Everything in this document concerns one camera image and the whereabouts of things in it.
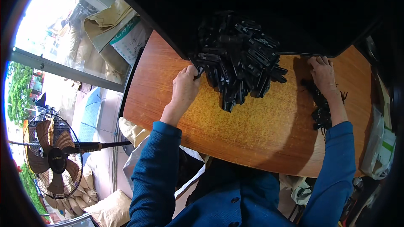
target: jacket button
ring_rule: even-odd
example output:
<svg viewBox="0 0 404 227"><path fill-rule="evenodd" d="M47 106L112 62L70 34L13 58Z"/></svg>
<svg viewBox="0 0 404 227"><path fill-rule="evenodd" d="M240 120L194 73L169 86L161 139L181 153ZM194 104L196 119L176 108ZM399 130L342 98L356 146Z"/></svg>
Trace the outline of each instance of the jacket button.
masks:
<svg viewBox="0 0 404 227"><path fill-rule="evenodd" d="M229 224L229 227L237 227L239 224L239 222L232 222Z"/></svg>
<svg viewBox="0 0 404 227"><path fill-rule="evenodd" d="M235 202L238 202L240 200L240 198L238 198L238 197L235 197L235 198L233 198L230 202L231 203L235 203Z"/></svg>

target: person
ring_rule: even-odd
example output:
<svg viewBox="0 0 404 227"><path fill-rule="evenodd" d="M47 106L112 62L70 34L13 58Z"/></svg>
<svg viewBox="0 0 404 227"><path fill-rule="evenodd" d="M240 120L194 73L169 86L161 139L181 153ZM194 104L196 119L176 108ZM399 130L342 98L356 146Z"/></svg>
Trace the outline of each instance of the person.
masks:
<svg viewBox="0 0 404 227"><path fill-rule="evenodd" d="M308 63L330 106L332 128L326 132L322 169L299 226L337 226L356 171L352 124L335 85L332 62L312 57ZM198 94L196 75L191 65L178 73L172 100L160 121L153 123L131 177L134 190L128 226L293 226L277 210L276 174L216 159L201 175L185 209L172 219L182 136L177 124Z"/></svg>

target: jacket sleeve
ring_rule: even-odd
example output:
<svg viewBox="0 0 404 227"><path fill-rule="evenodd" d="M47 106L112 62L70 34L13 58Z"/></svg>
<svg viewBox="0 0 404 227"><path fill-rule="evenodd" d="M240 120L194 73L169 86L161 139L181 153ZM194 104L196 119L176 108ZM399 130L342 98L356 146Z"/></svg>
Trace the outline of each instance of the jacket sleeve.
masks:
<svg viewBox="0 0 404 227"><path fill-rule="evenodd" d="M137 162L132 181L131 226L165 226L175 209L181 130L154 122L153 131Z"/></svg>
<svg viewBox="0 0 404 227"><path fill-rule="evenodd" d="M327 130L323 166L300 226L337 226L352 193L356 171L353 128L343 122Z"/></svg>

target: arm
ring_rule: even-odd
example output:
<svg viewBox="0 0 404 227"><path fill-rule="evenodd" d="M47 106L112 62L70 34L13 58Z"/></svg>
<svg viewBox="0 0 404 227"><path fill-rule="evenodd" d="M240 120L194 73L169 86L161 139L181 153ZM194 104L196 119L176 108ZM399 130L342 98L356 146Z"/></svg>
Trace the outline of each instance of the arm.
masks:
<svg viewBox="0 0 404 227"><path fill-rule="evenodd" d="M311 72L314 82L330 106L332 128L327 130L323 166L299 225L336 226L352 193L356 171L354 136L335 86L332 62L326 57L312 57L309 63L314 69Z"/></svg>
<svg viewBox="0 0 404 227"><path fill-rule="evenodd" d="M176 126L198 93L200 79L194 81L195 75L198 71L192 65L178 73L173 81L173 98L160 121L153 123L153 131L131 177L134 189L129 227L165 226L171 221L182 135Z"/></svg>

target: person's left hand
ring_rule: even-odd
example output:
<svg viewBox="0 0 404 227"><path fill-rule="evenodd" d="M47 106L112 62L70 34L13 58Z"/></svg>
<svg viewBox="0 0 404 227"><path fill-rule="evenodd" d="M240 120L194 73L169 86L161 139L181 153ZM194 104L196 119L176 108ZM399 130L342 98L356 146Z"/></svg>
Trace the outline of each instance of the person's left hand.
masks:
<svg viewBox="0 0 404 227"><path fill-rule="evenodd" d="M189 65L173 80L173 97L164 108L160 121L177 127L178 121L195 100L199 91L200 78L194 80L198 70Z"/></svg>

